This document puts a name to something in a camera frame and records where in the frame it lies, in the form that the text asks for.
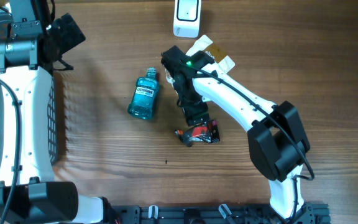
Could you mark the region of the white brown snack pouch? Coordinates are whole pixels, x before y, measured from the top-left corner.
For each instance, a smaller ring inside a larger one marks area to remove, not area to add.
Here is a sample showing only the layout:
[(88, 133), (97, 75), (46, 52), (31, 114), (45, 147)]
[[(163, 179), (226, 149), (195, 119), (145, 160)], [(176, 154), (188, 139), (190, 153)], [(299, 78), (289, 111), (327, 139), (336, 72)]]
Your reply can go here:
[(235, 63), (206, 35), (196, 40), (185, 54), (190, 56), (199, 50), (210, 56), (210, 64), (198, 70), (199, 74), (205, 75), (204, 78), (193, 79), (196, 92), (202, 96), (202, 99), (207, 98), (222, 108), (236, 107), (240, 99), (236, 96), (236, 92), (228, 88), (223, 81), (227, 79), (230, 83), (233, 82), (227, 72), (235, 66)]

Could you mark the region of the blue mouthwash bottle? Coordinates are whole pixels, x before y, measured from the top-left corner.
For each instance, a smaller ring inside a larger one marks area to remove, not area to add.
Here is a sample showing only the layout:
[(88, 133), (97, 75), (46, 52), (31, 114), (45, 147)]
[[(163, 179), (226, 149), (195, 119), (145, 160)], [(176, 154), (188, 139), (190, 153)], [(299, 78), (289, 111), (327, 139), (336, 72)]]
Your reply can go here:
[(157, 70), (150, 67), (144, 77), (137, 79), (134, 95), (127, 112), (135, 118), (151, 119), (154, 115), (155, 100), (159, 88)]

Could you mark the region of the black red snack packet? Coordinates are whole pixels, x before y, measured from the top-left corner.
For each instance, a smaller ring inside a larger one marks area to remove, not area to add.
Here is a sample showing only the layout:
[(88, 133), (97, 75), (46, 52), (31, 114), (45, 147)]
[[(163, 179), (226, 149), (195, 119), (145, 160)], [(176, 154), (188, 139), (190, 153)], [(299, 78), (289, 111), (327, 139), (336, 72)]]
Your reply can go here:
[(187, 147), (191, 147), (194, 142), (212, 144), (220, 141), (218, 123), (215, 119), (197, 124), (186, 131), (177, 129), (175, 134)]

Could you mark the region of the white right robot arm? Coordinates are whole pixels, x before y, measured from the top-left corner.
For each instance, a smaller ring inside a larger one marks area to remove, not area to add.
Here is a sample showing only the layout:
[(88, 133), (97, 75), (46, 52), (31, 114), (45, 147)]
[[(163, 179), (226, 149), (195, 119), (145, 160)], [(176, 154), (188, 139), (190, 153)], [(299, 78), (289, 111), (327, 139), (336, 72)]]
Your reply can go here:
[(304, 204), (300, 180), (314, 180), (306, 158), (310, 143), (298, 110), (288, 101), (277, 105), (253, 94), (219, 72), (204, 51), (187, 55), (173, 46), (161, 56), (186, 123), (196, 125), (209, 118), (205, 98), (234, 118), (247, 133), (253, 165), (269, 180), (271, 208), (283, 221), (295, 223)]

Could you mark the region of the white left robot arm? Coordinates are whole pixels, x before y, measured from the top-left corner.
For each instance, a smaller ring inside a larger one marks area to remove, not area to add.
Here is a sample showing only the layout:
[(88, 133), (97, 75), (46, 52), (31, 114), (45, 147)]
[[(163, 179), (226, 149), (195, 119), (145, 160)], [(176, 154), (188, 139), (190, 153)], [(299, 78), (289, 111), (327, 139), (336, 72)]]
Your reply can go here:
[(71, 15), (56, 18), (54, 1), (11, 1), (12, 21), (0, 39), (4, 95), (0, 166), (1, 223), (102, 223), (101, 197), (80, 195), (54, 179), (54, 63), (85, 40)]

